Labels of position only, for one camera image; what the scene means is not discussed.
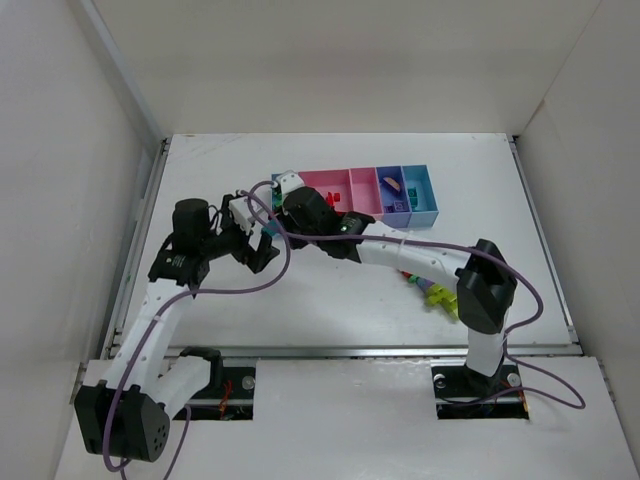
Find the lime green duplo stack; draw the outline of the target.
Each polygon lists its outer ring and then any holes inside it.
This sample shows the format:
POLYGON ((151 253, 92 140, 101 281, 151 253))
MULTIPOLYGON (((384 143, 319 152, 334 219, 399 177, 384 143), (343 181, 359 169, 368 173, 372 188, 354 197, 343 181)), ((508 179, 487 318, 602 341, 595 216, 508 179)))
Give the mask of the lime green duplo stack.
POLYGON ((439 284, 433 284, 426 290, 425 303, 429 307, 439 306, 452 319, 458 319, 457 295, 439 284))

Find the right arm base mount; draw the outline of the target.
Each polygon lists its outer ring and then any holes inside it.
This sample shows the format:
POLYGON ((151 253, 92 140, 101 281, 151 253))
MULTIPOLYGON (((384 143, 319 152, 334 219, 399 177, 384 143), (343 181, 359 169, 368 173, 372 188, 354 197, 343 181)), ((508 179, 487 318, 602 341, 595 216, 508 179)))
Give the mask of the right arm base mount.
POLYGON ((436 365, 431 373, 439 420, 529 419, 515 365, 502 365, 492 377, 465 365, 436 365))

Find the large pink bin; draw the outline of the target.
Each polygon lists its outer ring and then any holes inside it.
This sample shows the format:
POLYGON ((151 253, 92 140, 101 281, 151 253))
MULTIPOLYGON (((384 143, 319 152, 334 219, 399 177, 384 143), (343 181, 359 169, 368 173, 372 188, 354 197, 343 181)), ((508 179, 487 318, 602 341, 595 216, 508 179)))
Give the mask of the large pink bin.
POLYGON ((301 171, 305 184, 317 190, 325 199, 328 192, 340 192, 341 201, 333 207, 339 213, 353 210, 351 174, 349 169, 301 171))

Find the light blue bin right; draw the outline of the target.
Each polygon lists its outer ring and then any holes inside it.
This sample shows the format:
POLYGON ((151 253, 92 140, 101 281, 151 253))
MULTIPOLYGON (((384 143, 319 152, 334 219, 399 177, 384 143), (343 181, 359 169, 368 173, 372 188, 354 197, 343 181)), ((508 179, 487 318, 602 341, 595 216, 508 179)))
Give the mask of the light blue bin right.
POLYGON ((402 166, 402 172, 406 191, 409 187, 414 187, 419 196, 418 209, 411 209, 408 227, 414 229, 432 227, 439 215, 439 208, 427 166, 405 165, 402 166))

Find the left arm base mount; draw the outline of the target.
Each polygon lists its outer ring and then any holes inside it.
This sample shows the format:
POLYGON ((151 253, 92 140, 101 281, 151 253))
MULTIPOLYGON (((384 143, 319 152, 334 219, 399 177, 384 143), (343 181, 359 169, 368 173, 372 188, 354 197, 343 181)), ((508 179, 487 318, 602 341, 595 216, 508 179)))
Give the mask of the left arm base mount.
POLYGON ((212 347, 187 347, 171 360, 168 372, 179 360, 199 358, 210 367, 208 383, 188 402, 194 421, 245 421, 253 419, 256 386, 254 364, 225 361, 221 352, 212 347))

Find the teal square brick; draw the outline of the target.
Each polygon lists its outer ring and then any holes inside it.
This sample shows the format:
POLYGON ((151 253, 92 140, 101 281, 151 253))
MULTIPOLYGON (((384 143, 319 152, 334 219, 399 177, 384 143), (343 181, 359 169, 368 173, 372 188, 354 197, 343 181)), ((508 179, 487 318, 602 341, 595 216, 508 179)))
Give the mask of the teal square brick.
POLYGON ((277 237, 280 235, 279 231, 275 227, 263 227, 262 232, 268 234, 270 237, 277 237))

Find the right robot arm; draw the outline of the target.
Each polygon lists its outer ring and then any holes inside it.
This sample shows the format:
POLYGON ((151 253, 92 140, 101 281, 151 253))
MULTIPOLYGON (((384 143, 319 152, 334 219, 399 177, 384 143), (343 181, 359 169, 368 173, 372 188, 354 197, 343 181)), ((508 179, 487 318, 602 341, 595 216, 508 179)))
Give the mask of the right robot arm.
POLYGON ((481 239, 461 250, 430 246, 369 215, 338 213, 309 186, 284 194, 281 211, 284 228, 301 245, 313 243, 335 259, 404 271, 454 293, 458 318, 468 329, 466 368, 478 378, 496 376, 517 280, 493 242, 481 239))

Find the red duplo roof brick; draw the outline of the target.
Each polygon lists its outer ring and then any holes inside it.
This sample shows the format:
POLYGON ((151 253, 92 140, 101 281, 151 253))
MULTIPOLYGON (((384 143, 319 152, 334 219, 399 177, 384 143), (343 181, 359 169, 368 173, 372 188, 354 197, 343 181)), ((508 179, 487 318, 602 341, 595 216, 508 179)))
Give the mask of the red duplo roof brick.
POLYGON ((335 207, 341 201, 341 193, 340 192, 328 192, 325 197, 326 202, 329 206, 335 207))

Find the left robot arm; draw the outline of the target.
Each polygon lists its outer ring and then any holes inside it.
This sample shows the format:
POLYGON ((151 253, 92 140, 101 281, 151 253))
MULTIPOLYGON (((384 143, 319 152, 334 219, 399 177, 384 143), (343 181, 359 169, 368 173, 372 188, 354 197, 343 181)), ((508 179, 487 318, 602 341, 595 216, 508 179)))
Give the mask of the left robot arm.
POLYGON ((227 255, 259 273, 279 251, 268 235, 250 244, 255 225, 247 193, 227 194, 212 213, 204 199, 175 204, 172 231, 149 269, 143 304, 105 375, 82 385, 74 409, 88 453, 110 472, 162 454, 171 419, 222 371, 216 350, 188 348, 174 370, 160 368, 170 340, 197 295, 210 263, 227 255))

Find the teal frog duplo brick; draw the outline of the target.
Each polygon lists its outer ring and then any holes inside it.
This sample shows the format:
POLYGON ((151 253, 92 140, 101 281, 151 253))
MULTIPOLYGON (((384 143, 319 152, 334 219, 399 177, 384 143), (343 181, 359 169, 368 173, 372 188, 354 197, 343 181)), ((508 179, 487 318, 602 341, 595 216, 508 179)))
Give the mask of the teal frog duplo brick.
POLYGON ((419 196, 417 189, 414 187, 409 187, 407 189, 407 195, 409 199, 409 203, 412 210, 417 210, 419 206, 419 196))

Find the aluminium rail front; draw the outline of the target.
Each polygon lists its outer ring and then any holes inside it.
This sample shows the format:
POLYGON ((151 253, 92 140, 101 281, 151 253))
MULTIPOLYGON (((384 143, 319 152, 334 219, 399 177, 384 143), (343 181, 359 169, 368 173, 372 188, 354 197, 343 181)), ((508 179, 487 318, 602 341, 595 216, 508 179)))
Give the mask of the aluminium rail front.
MULTIPOLYGON (((365 346, 365 347, 216 347, 228 358, 267 359, 358 359, 358 358, 448 358, 465 357, 468 349, 462 346, 418 347, 418 346, 365 346)), ((582 356, 579 344, 510 346, 513 356, 582 356)))

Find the lavender duplo brick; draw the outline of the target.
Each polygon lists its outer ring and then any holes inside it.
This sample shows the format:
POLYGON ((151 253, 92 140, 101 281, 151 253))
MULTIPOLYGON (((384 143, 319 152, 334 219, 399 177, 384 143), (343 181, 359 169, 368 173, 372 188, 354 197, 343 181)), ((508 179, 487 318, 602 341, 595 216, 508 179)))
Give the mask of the lavender duplo brick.
POLYGON ((386 213, 401 213, 406 211, 407 207, 402 201, 394 201, 391 204, 385 206, 386 213))

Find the purple flower duplo brick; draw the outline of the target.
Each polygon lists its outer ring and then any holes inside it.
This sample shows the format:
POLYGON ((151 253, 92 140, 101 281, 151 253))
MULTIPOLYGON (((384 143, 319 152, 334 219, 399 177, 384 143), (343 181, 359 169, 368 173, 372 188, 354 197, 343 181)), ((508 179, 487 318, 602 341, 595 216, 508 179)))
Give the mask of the purple flower duplo brick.
POLYGON ((433 285, 433 283, 429 280, 426 280, 424 278, 418 278, 416 280, 416 285, 420 288, 420 290, 426 294, 429 289, 431 288, 431 286, 433 285))

